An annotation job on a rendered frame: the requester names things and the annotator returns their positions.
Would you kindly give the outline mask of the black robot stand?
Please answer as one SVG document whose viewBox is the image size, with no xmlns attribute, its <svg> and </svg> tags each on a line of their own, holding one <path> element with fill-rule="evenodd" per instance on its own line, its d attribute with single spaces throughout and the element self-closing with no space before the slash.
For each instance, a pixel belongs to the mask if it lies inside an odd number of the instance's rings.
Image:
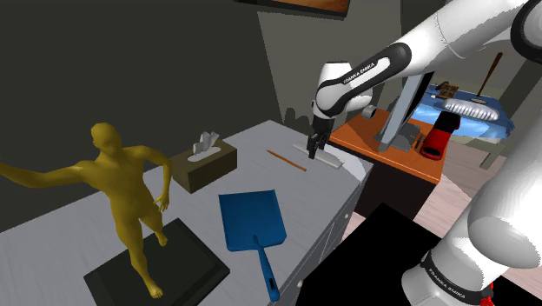
<svg viewBox="0 0 542 306">
<path fill-rule="evenodd" d="M 438 238 L 381 204 L 304 280 L 295 306 L 542 306 L 475 241 L 466 212 Z"/>
</svg>

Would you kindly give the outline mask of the blue dustpan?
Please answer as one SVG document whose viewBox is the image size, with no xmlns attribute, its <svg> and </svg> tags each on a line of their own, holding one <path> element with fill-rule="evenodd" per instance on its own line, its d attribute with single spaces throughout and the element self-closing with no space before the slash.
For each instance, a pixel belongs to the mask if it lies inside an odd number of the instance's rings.
<svg viewBox="0 0 542 306">
<path fill-rule="evenodd" d="M 265 248 L 283 244 L 287 238 L 275 190 L 218 196 L 225 243 L 230 252 L 258 252 L 262 275 L 271 302 L 281 293 Z"/>
</svg>

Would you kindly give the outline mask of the grey chest of drawers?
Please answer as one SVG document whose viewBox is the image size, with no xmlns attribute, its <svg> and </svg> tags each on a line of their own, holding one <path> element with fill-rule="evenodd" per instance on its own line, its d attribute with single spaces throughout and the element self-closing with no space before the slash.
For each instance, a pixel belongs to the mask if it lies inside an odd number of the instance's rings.
<svg viewBox="0 0 542 306">
<path fill-rule="evenodd" d="M 330 167 L 296 149 L 303 140 L 278 123 L 260 123 L 228 138 L 237 150 L 234 171 L 192 194 L 171 186 L 164 221 L 183 221 L 230 270 L 201 306 L 274 306 L 257 254 L 226 247 L 221 194 L 276 193 L 287 238 L 267 256 L 281 289 L 296 289 L 340 242 L 372 164 L 340 152 L 342 167 Z M 123 249 L 101 193 L 9 229 L 0 234 L 0 306 L 96 306 L 83 278 Z"/>
</svg>

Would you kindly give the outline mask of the grey flat bar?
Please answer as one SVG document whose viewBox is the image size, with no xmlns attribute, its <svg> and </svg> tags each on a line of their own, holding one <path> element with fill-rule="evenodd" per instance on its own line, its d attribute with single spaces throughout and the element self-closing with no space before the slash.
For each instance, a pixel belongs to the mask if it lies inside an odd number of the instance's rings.
<svg viewBox="0 0 542 306">
<path fill-rule="evenodd" d="M 293 146 L 301 151 L 302 153 L 309 155 L 309 151 L 307 150 L 307 143 L 304 142 L 297 142 L 294 143 Z M 317 149 L 314 154 L 314 160 L 320 161 L 324 164 L 327 164 L 328 166 L 331 166 L 335 169 L 339 169 L 343 165 L 343 161 L 339 159 L 337 156 L 326 152 L 325 150 Z"/>
</svg>

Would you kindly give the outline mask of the bed with blue cover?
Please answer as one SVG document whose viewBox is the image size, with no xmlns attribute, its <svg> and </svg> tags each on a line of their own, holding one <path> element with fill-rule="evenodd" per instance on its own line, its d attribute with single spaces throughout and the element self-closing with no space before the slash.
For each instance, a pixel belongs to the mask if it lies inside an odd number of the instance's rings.
<svg viewBox="0 0 542 306">
<path fill-rule="evenodd" d="M 413 119 L 435 123 L 440 112 L 448 111 L 460 116 L 459 129 L 453 136 L 460 143 L 487 153 L 480 164 L 489 169 L 504 149 L 504 142 L 514 129 L 514 124 L 503 111 L 499 101 L 476 93 L 460 90 L 448 81 L 431 84 L 422 96 Z"/>
</svg>

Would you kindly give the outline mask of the olive tissue box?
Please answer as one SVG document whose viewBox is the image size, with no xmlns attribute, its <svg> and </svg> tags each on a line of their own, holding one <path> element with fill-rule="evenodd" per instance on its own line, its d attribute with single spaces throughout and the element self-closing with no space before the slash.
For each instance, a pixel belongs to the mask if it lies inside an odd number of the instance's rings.
<svg viewBox="0 0 542 306">
<path fill-rule="evenodd" d="M 190 150 L 171 160 L 174 180 L 192 194 L 237 168 L 237 148 L 215 132 L 203 132 Z"/>
</svg>

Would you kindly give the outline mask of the gold human figure statue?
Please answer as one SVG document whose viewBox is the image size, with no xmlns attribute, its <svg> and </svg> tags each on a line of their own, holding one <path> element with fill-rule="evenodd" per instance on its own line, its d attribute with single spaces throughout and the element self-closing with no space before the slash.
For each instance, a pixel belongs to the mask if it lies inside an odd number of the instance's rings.
<svg viewBox="0 0 542 306">
<path fill-rule="evenodd" d="M 118 306 L 179 306 L 173 283 L 184 274 L 169 262 L 179 245 L 167 238 L 163 216 L 171 162 L 147 146 L 124 147 L 115 128 L 91 129 L 94 160 L 46 173 L 0 162 L 0 178 L 32 191 L 86 183 L 95 193 L 0 233 L 0 306 L 97 306 L 84 277 L 125 253 L 122 276 L 112 276 Z"/>
</svg>

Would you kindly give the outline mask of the framed wall picture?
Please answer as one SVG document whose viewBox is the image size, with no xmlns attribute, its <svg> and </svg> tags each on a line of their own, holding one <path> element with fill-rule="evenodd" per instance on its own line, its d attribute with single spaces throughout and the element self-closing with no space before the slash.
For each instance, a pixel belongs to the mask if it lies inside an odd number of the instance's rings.
<svg viewBox="0 0 542 306">
<path fill-rule="evenodd" d="M 259 5 L 273 12 L 293 13 L 310 17 L 347 16 L 351 0 L 234 0 L 237 3 Z"/>
</svg>

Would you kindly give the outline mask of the orange desk with monitor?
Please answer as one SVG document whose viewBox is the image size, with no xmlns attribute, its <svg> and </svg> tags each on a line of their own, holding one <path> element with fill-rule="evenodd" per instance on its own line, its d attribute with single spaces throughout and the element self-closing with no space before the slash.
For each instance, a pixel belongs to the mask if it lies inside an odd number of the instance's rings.
<svg viewBox="0 0 542 306">
<path fill-rule="evenodd" d="M 435 126 L 410 119 L 406 149 L 379 148 L 375 139 L 390 113 L 377 110 L 371 119 L 358 115 L 334 131 L 329 144 L 373 165 L 355 212 L 367 217 L 385 203 L 413 219 L 440 182 L 446 147 L 459 126 L 457 115 L 447 116 Z"/>
</svg>

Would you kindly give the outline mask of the orange pencil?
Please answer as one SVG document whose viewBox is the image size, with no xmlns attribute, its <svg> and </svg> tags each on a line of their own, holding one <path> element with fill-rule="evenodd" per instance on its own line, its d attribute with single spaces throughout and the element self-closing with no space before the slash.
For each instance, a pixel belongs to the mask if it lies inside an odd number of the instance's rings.
<svg viewBox="0 0 542 306">
<path fill-rule="evenodd" d="M 273 152 L 272 150 L 267 150 L 267 152 L 268 152 L 269 154 L 271 154 L 271 155 L 273 155 L 273 156 L 275 156 L 275 157 L 281 159 L 281 160 L 284 161 L 285 163 L 288 163 L 288 164 L 294 166 L 295 168 L 297 168 L 297 169 L 299 169 L 299 170 L 301 170 L 301 171 L 304 171 L 304 172 L 307 171 L 306 168 L 300 166 L 300 165 L 297 164 L 297 163 L 292 162 L 291 160 L 287 159 L 287 158 L 284 157 L 284 156 L 281 156 L 281 155 L 279 155 L 279 154 Z"/>
</svg>

